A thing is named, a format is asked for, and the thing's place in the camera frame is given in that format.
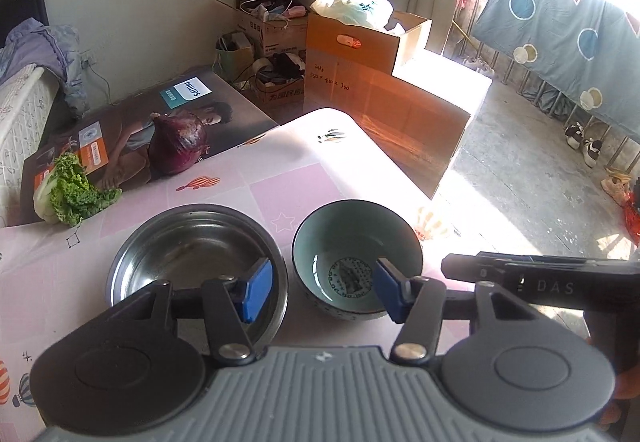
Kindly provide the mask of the person's right hand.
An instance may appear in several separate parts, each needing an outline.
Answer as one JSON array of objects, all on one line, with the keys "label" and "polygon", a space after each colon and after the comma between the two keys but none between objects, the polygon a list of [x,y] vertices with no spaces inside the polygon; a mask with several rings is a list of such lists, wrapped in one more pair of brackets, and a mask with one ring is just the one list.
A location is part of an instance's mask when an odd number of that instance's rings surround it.
[{"label": "person's right hand", "polygon": [[636,365],[626,372],[616,376],[616,384],[612,400],[603,410],[603,414],[599,420],[599,426],[607,429],[610,425],[615,424],[622,417],[622,409],[618,405],[618,401],[627,401],[635,399],[640,394],[640,366]]}]

